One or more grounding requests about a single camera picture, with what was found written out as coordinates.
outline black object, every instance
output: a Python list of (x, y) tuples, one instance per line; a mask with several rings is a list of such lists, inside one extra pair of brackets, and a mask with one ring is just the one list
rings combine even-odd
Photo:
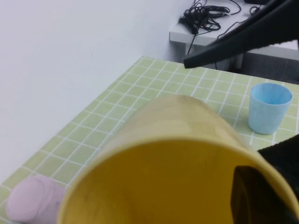
[(248, 4), (266, 5), (270, 0), (244, 0)]
[(271, 185), (254, 168), (235, 168), (231, 194), (234, 224), (299, 224)]
[(299, 200), (299, 135), (258, 152), (286, 179)]
[(250, 15), (254, 15), (255, 13), (257, 13), (260, 10), (261, 10), (261, 6), (260, 7), (253, 6), (249, 9), (249, 13), (250, 13)]
[(184, 58), (186, 68), (222, 61), (252, 49), (299, 39), (299, 0), (273, 0), (236, 29)]
[[(194, 5), (191, 8), (185, 10), (184, 16), (181, 17), (178, 22), (185, 25), (185, 27), (187, 27), (187, 29), (194, 35), (188, 50), (188, 54), (197, 35), (217, 31), (221, 28), (221, 25), (214, 19), (229, 15), (235, 15), (241, 12), (242, 8), (237, 2), (235, 2), (234, 0), (229, 1), (238, 6), (238, 11), (230, 13), (230, 9), (228, 7), (206, 6), (206, 3), (203, 5), (201, 3), (201, 0), (195, 0)], [(199, 34), (199, 29), (204, 29), (206, 32)]]

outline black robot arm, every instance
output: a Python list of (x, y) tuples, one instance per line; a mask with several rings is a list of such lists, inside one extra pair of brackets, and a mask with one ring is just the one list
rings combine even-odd
[(240, 26), (184, 58), (186, 68), (219, 62), (252, 49), (299, 39), (299, 0), (273, 0)]

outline cup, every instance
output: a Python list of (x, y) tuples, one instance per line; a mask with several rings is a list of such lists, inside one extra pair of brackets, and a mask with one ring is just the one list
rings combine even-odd
[(285, 179), (211, 108), (187, 96), (156, 98), (75, 179), (57, 224), (256, 224), (257, 214), (273, 219), (282, 210), (265, 214), (273, 210), (262, 202), (277, 203), (260, 196), (265, 188), (248, 168), (256, 169), (269, 183), (267, 192), (276, 192), (299, 218)]
[(261, 83), (252, 87), (249, 126), (260, 134), (272, 134), (280, 126), (292, 100), (292, 93), (282, 85)]

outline gray floor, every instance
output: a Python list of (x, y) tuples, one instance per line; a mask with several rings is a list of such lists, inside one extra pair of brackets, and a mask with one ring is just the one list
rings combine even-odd
[(231, 71), (299, 84), (299, 61), (296, 60), (246, 53), (241, 70)]

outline cup rim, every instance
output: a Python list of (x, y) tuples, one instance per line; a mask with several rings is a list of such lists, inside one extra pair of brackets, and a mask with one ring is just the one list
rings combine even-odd
[[(259, 100), (259, 99), (257, 99), (256, 97), (253, 96), (253, 94), (252, 94), (252, 90), (253, 90), (255, 87), (258, 87), (258, 86), (260, 86), (260, 85), (267, 85), (267, 84), (276, 85), (276, 86), (282, 87), (283, 89), (286, 89), (286, 90), (289, 91), (289, 93), (291, 94), (291, 96), (292, 96), (291, 99), (290, 99), (288, 102), (284, 103), (284, 104), (268, 104), (268, 103), (265, 103), (265, 102), (263, 102), (263, 101), (261, 101), (261, 100)], [(266, 104), (266, 105), (271, 105), (271, 106), (281, 106), (281, 105), (286, 105), (286, 104), (289, 104), (289, 103), (293, 100), (293, 93), (292, 93), (288, 88), (286, 88), (285, 86), (280, 85), (280, 84), (277, 84), (277, 83), (259, 83), (259, 84), (256, 84), (256, 85), (254, 85), (254, 86), (251, 88), (251, 90), (250, 90), (250, 96), (251, 96), (253, 99), (255, 99), (256, 101), (260, 102), (260, 103), (263, 103), (263, 104)]]

